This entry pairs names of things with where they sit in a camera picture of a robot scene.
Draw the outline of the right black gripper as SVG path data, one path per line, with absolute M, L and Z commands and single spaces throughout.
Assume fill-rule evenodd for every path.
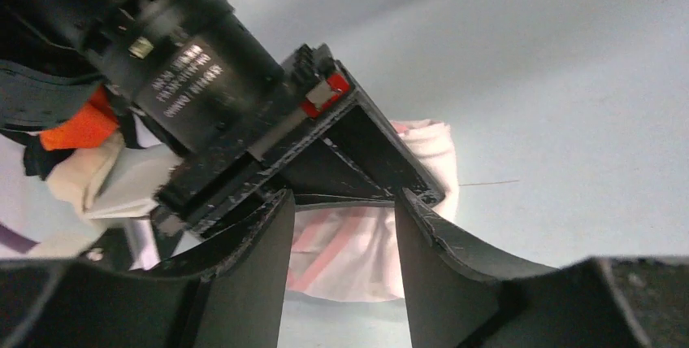
M 278 64 L 226 0 L 83 0 L 80 19 L 85 58 L 184 152 L 315 119 L 354 90 L 326 47 Z M 263 163 L 279 165 L 303 210 L 390 207 L 405 189 L 430 206 L 446 196 L 372 103 L 353 104 L 309 145 L 264 149 Z

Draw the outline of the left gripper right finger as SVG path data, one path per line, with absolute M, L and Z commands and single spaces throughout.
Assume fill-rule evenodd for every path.
M 510 254 L 440 217 L 403 189 L 395 202 L 414 347 L 485 347 L 524 304 L 510 281 L 553 268 Z

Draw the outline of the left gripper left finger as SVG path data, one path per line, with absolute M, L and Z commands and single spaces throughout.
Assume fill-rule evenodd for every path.
M 132 346 L 276 346 L 294 213 L 292 193 L 280 191 L 239 223 L 150 270 Z

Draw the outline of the white pink-trimmed underwear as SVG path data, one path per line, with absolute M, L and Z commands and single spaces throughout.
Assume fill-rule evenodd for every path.
M 457 222 L 459 180 L 451 127 L 438 120 L 395 121 L 393 127 L 440 182 L 445 198 L 434 211 Z M 386 207 L 300 211 L 286 288 L 336 302 L 386 302 L 403 298 L 395 212 Z

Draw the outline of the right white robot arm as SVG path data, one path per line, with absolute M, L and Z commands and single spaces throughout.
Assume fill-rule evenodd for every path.
M 327 46 L 277 62 L 227 0 L 1 0 L 3 123 L 67 120 L 98 83 L 183 158 L 153 217 L 208 237 L 261 200 L 435 205 L 440 183 Z

